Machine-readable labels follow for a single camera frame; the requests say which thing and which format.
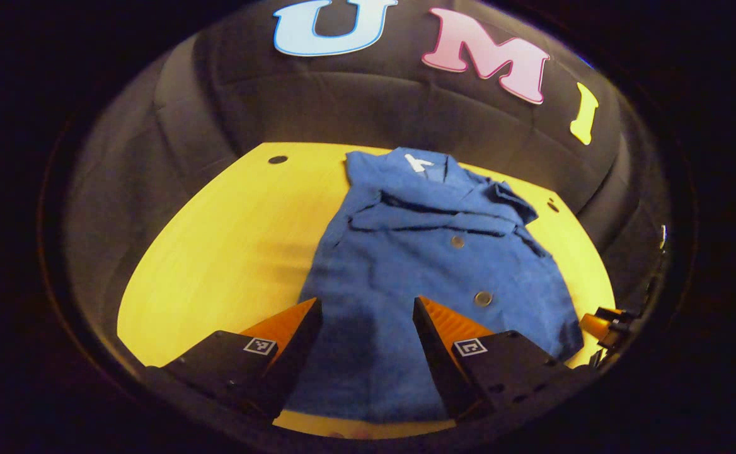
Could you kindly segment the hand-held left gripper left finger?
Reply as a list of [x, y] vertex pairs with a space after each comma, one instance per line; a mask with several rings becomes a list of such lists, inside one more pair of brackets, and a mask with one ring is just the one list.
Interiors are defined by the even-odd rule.
[[273, 421], [295, 390], [322, 323], [322, 302], [311, 298], [240, 333], [216, 330], [163, 369], [227, 408]]

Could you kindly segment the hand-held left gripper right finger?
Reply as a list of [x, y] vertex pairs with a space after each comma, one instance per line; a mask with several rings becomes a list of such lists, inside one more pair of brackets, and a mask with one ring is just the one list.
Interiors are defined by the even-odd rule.
[[413, 322], [454, 422], [527, 422], [586, 387], [586, 367], [567, 367], [518, 331], [491, 332], [423, 296], [414, 300]]

